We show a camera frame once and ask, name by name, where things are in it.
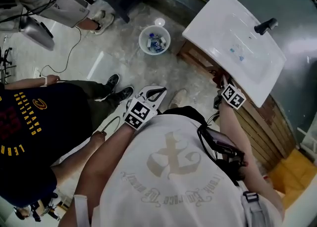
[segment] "foot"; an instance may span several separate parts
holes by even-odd
[[[133,87],[126,87],[120,92],[117,92],[115,95],[119,98],[119,101],[122,102],[125,99],[128,99],[134,92]]]
[[[106,11],[105,10],[100,10],[94,15],[92,20],[101,21],[105,17],[105,15],[106,15]]]
[[[113,92],[114,88],[119,83],[119,80],[120,80],[119,74],[114,74],[108,79],[106,86],[108,86],[111,89],[110,90],[111,92]]]
[[[92,31],[92,33],[95,35],[101,35],[113,23],[113,21],[114,15],[112,13],[106,14],[103,19],[97,21],[101,28],[99,30]]]
[[[168,108],[176,108],[176,107],[181,107],[182,106],[182,102],[185,99],[185,97],[187,96],[187,91],[185,89],[181,89],[179,90],[174,98],[171,100],[171,102],[168,105]]]

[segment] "white sneaker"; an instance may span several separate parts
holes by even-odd
[[[101,35],[114,21],[114,15],[112,13],[106,14],[103,19],[98,21],[101,28],[98,31],[91,31],[95,35]]]
[[[181,89],[179,90],[174,98],[171,100],[171,102],[168,105],[168,108],[175,108],[175,107],[181,107],[182,106],[182,102],[184,100],[184,98],[187,96],[187,91],[186,89]]]
[[[105,17],[105,15],[106,15],[106,11],[100,10],[94,15],[92,20],[101,21],[101,19],[103,19]]]

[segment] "ceramic sink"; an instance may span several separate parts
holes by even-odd
[[[183,36],[226,70],[261,107],[286,61],[285,55],[260,22],[237,0],[210,0]]]

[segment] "hand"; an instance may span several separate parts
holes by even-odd
[[[230,75],[225,70],[219,69],[215,77],[212,79],[217,84],[217,88],[219,89],[221,89],[222,76],[225,76],[227,81],[230,78]]]
[[[91,144],[96,150],[106,141],[106,132],[96,131],[90,138]]]
[[[48,75],[48,86],[52,84],[56,84],[60,80],[59,76]]]

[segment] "wire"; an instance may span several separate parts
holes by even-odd
[[[118,125],[117,125],[117,127],[115,128],[115,130],[114,130],[114,132],[118,129],[118,127],[119,127],[119,124],[120,124],[120,121],[121,121],[121,118],[120,118],[120,116],[116,116],[116,117],[114,117],[104,128],[103,128],[103,130],[101,130],[101,132],[104,132],[105,131],[105,129],[115,120],[115,119],[118,119],[119,118],[119,122],[118,122]]]
[[[0,21],[0,23],[7,22],[7,21],[10,21],[10,20],[16,19],[16,18],[18,18],[18,17],[22,17],[22,16],[32,16],[32,15],[35,15],[35,14],[40,14],[42,11],[44,11],[45,9],[47,9],[50,4],[51,4],[51,6],[52,6],[52,4],[55,3],[56,1],[57,1],[57,0],[50,0],[48,3],[43,4],[43,5],[41,5],[41,6],[37,7],[37,8],[35,8],[35,9],[29,11],[29,12],[26,12],[26,13],[24,13],[24,14],[19,14],[19,15],[15,15],[15,16],[8,17],[8,18],[6,18],[6,19]]]
[[[219,111],[217,111],[216,113],[214,113],[213,115],[211,115],[209,117],[209,119],[207,120],[207,125],[210,126],[211,125],[211,122],[219,116]]]
[[[66,62],[66,67],[65,67],[65,69],[63,69],[62,71],[56,71],[56,70],[54,70],[54,69],[48,64],[48,65],[45,65],[45,66],[42,68],[42,70],[41,70],[41,72],[40,72],[40,76],[42,76],[42,71],[43,71],[46,67],[49,67],[49,68],[50,68],[52,71],[54,71],[55,73],[62,73],[62,72],[64,72],[64,71],[67,69],[70,54],[71,54],[71,52],[73,51],[73,49],[74,49],[74,48],[80,43],[80,41],[81,41],[81,31],[80,31],[80,29],[79,29],[78,27],[76,27],[76,28],[79,30],[79,34],[80,34],[79,41],[71,48],[71,50],[70,50],[70,52],[69,52],[69,54],[68,54],[68,58],[67,58],[67,62]]]

